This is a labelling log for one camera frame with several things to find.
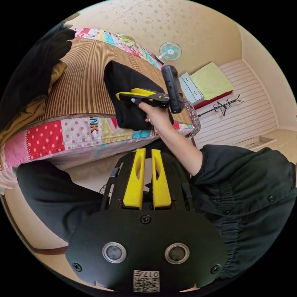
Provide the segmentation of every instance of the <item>knee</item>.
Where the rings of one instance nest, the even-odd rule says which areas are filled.
[[[43,162],[45,160],[33,161],[21,164],[16,170],[16,177],[18,183],[26,184],[35,180],[42,172]]]

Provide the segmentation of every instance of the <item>black garment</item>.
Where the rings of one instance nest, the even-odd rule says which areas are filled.
[[[164,90],[145,75],[115,61],[110,61],[105,66],[104,82],[115,108],[118,126],[134,131],[151,130],[152,125],[145,122],[144,111],[132,102],[119,101],[115,95],[119,92],[131,92],[134,88],[149,89],[160,93],[164,93]],[[174,124],[170,112],[169,118]]]
[[[71,49],[75,31],[58,24],[25,55],[0,100],[0,131],[34,98],[48,96],[55,64]]]
[[[283,229],[297,196],[295,165],[269,148],[255,153],[206,145],[201,151],[202,168],[192,177],[195,210],[220,231],[229,260],[218,277],[232,278],[260,259]],[[66,241],[100,209],[101,194],[74,184],[49,161],[20,165],[17,179],[32,210]]]
[[[192,177],[195,210],[220,231],[229,259],[222,279],[256,263],[282,231],[296,197],[296,170],[279,151],[205,145]]]

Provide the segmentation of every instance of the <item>sticker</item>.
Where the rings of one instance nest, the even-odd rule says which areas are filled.
[[[133,290],[134,292],[143,292],[143,293],[160,292],[159,271],[134,270]]]

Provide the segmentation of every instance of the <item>coat rack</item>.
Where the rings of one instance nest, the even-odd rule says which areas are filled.
[[[225,114],[226,114],[226,110],[227,110],[227,106],[226,105],[228,105],[229,107],[232,107],[230,104],[231,103],[234,103],[234,102],[244,102],[244,101],[242,101],[242,100],[238,100],[238,98],[239,98],[239,96],[240,96],[240,94],[238,95],[238,97],[236,98],[236,99],[234,99],[234,100],[232,100],[232,101],[229,101],[229,99],[227,99],[227,103],[225,103],[225,104],[221,104],[219,101],[217,101],[217,105],[218,106],[215,106],[215,104],[213,105],[213,109],[211,109],[211,110],[209,110],[209,111],[206,111],[206,112],[204,112],[204,113],[202,113],[202,114],[199,114],[198,115],[198,117],[201,117],[202,115],[204,115],[204,114],[207,114],[208,112],[211,112],[211,111],[215,111],[215,112],[217,112],[217,110],[218,109],[220,109],[220,111],[222,112],[222,114],[223,114],[223,117],[225,116]]]

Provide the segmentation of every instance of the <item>hand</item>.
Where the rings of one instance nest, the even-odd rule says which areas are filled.
[[[158,134],[166,133],[170,129],[174,129],[168,114],[167,108],[152,107],[144,102],[138,103],[132,99],[132,102],[138,104],[138,107],[142,109],[146,114],[146,122],[150,122]]]

